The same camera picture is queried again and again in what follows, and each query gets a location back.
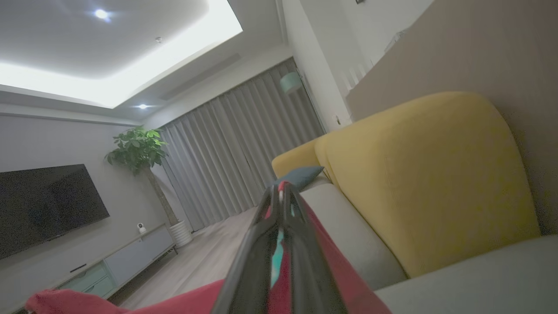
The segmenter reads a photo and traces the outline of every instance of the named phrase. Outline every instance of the tree trunk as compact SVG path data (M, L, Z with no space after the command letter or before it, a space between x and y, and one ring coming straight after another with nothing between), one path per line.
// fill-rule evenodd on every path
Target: tree trunk
M149 167L144 168L143 172L145 172L147 178L149 179L149 182L155 189L155 193L157 194L157 197L159 198L161 205L163 205L163 210L165 210L165 214L167 214L171 226L174 226L175 224L178 223L178 219L176 219L176 215L172 211L172 208L169 202L167 201L167 198L165 197L163 190L161 190L161 186L159 185L159 182L157 182L157 178L155 178L155 175L153 174L153 172L151 172L151 168Z

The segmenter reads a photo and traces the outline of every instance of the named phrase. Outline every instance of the blue pillow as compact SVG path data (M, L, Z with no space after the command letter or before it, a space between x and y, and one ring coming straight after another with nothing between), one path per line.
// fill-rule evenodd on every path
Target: blue pillow
M297 191L301 191L310 184L322 170L324 170L324 167L321 166L298 168L278 178L275 184L279 184L281 181L289 181L295 186Z

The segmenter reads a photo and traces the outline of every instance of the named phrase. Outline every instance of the yellow cushion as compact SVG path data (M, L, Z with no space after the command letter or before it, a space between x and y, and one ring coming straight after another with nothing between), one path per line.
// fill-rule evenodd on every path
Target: yellow cushion
M340 189L411 277L540 236L516 143L483 97L440 93L329 135Z
M280 178L293 169L319 166L320 163L314 152L314 144L318 139L319 137L275 157L271 161L271 167L273 167L275 175Z

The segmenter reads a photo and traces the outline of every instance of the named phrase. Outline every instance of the air vent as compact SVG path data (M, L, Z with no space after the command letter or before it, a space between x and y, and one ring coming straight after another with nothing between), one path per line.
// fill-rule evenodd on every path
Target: air vent
M164 101L169 101L169 100L175 98L176 96L178 96L179 94L184 93L185 91L190 89L192 86L200 83L204 79L206 79L208 77L211 77L213 74L216 74L216 73L220 72L221 70L229 67L230 65L232 65L233 63L235 63L238 60L240 60L240 55L238 53L236 53L236 54L226 58L225 60L215 64L211 68L201 72L199 75L187 80L184 84L181 84L181 85L175 87L174 89L170 90L169 92L165 93L164 95L160 96L159 98L164 100Z

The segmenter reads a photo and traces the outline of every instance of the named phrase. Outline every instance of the gray wall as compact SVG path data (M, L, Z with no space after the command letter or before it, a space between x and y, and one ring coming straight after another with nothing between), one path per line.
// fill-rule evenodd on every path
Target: gray wall
M541 230L558 232L558 2L436 0L349 93L355 120L442 91L489 98L515 136Z
M0 260L0 312L166 221L147 178L103 160L123 126L0 116L0 172L85 164L109 218Z

